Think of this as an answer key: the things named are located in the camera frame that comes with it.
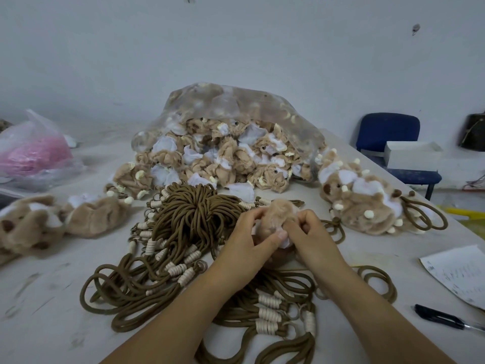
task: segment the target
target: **table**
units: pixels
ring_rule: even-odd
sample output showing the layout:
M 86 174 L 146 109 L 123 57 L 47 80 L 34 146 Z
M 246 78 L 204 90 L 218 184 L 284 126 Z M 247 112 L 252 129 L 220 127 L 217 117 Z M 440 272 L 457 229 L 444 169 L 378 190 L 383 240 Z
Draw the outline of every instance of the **table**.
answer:
M 140 130 L 133 124 L 118 125 L 85 135 L 74 154 L 90 166 L 76 182 L 53 189 L 60 201 L 71 194 L 100 194 L 108 177 L 123 162 L 132 160 L 130 136 Z M 388 180 L 404 193 L 409 188 L 368 160 L 348 144 L 323 130 L 327 143 L 347 161 L 361 159 L 361 165 Z M 330 219 L 328 204 L 318 197 L 318 186 L 292 183 L 282 195 L 259 192 L 267 198 L 301 199 L 321 218 Z M 127 249 L 132 225 L 142 220 L 143 202 L 135 202 L 133 214 L 123 227 L 97 240 L 66 237 L 43 259 L 21 258 L 0 269 L 0 358 L 4 364 L 87 364 L 98 363 L 135 331 L 115 333 L 111 316 L 91 314 L 79 304 L 79 292 L 94 269 L 103 263 L 117 264 Z M 349 264 L 372 264 L 393 279 L 398 299 L 394 306 L 414 326 L 459 364 L 475 364 L 485 357 L 485 337 L 476 332 L 454 330 L 418 318 L 411 306 L 419 303 L 471 321 L 485 322 L 482 312 L 468 306 L 434 280 L 420 265 L 418 257 L 457 246 L 485 243 L 471 231 L 449 218 L 445 231 L 424 235 L 373 237 L 345 229 L 347 239 L 339 247 Z M 318 335 L 314 362 L 369 362 L 351 326 L 331 301 L 315 299 Z M 239 348 L 243 331 L 211 326 L 205 340 L 215 355 L 227 357 Z M 247 353 L 246 363 L 276 339 L 258 336 Z

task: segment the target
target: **chair leg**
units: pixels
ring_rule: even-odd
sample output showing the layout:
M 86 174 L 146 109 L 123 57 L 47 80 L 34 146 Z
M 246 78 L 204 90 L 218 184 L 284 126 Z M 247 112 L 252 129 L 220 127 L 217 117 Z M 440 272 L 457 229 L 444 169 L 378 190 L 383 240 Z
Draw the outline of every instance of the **chair leg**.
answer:
M 428 185 L 426 190 L 426 195 L 424 196 L 427 200 L 431 200 L 431 195 L 433 194 L 434 184 Z

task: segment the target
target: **clear plastic bag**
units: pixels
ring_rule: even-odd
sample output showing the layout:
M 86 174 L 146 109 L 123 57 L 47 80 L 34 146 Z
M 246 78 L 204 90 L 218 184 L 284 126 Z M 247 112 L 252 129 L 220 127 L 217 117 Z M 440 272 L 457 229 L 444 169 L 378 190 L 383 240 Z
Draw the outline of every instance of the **clear plastic bag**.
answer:
M 144 131 L 134 135 L 131 147 L 136 152 L 144 152 L 170 131 L 184 135 L 183 124 L 196 118 L 220 120 L 230 127 L 254 122 L 278 124 L 304 163 L 310 164 L 312 173 L 316 174 L 314 159 L 318 150 L 325 147 L 325 138 L 285 98 L 270 92 L 213 83 L 195 83 L 173 91 L 161 115 Z M 251 133 L 242 134 L 248 134 L 246 143 L 252 140 Z
M 0 177 L 9 187 L 41 192 L 84 171 L 56 124 L 31 109 L 27 116 L 0 133 Z

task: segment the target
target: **person's left hand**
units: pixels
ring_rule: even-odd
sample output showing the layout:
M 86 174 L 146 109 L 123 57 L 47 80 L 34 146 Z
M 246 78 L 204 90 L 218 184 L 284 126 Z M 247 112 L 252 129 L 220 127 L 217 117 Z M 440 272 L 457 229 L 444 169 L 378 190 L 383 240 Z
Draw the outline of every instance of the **person's left hand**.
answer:
M 263 267 L 264 263 L 288 237 L 286 231 L 275 232 L 254 245 L 251 230 L 267 208 L 257 208 L 240 215 L 236 227 L 219 256 L 206 273 L 214 273 L 219 283 L 232 295 L 244 288 Z

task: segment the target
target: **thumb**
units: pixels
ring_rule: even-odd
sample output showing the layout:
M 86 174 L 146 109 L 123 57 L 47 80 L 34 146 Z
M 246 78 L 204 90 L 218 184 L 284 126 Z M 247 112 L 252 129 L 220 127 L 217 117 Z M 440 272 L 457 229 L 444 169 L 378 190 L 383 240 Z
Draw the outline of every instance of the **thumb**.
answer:
M 257 250 L 258 257 L 266 262 L 271 255 L 279 248 L 282 241 L 288 238 L 288 232 L 280 230 L 268 236 L 261 244 L 254 248 Z
M 306 237 L 306 233 L 301 229 L 301 227 L 296 222 L 286 221 L 283 224 L 283 229 L 288 232 L 289 239 L 295 245 L 298 245 L 300 240 L 304 240 Z

